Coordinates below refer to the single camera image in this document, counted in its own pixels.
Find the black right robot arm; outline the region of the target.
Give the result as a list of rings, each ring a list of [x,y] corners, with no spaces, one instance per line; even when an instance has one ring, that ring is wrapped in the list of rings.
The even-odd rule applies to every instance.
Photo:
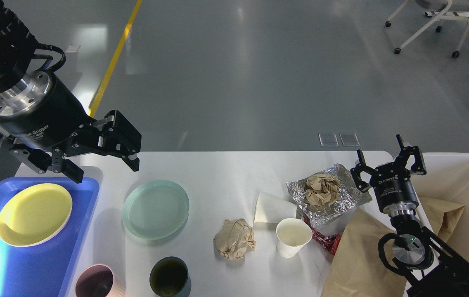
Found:
[[[404,276],[409,297],[469,297],[469,262],[416,215],[419,201],[411,176],[426,174],[422,151],[404,144],[400,135],[396,138],[400,151],[395,160],[372,168],[357,150],[358,161],[350,170],[359,191],[374,190],[379,211],[395,228],[378,242],[380,261]]]

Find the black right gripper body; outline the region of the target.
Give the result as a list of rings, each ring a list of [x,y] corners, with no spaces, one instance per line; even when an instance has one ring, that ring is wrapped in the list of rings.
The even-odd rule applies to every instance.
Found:
[[[419,206],[418,197],[410,181],[410,171],[395,162],[375,168],[370,180],[379,210],[389,216],[413,215]]]

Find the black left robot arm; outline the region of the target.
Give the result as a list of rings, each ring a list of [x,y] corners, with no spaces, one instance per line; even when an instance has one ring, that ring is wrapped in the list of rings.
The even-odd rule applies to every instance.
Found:
[[[0,132],[9,152],[36,173],[62,173],[75,183],[84,172],[72,157],[94,153],[140,169],[140,132],[118,110],[90,117],[55,72],[63,49],[45,45],[0,0]]]

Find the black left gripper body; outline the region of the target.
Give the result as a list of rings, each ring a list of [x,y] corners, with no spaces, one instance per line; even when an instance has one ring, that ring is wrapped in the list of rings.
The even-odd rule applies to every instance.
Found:
[[[0,80],[0,126],[35,149],[58,145],[94,119],[53,71]]]

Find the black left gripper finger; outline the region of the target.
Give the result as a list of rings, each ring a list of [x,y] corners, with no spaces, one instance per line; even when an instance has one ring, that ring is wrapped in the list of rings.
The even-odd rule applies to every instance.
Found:
[[[36,173],[44,174],[48,171],[62,173],[76,184],[80,184],[83,180],[84,171],[74,162],[65,158],[64,152],[59,146],[52,147],[49,153],[39,148],[31,148],[17,139],[13,139],[9,152]]]
[[[140,169],[141,133],[118,110],[102,120],[80,125],[68,138],[68,157],[94,153],[120,158],[134,172]]]

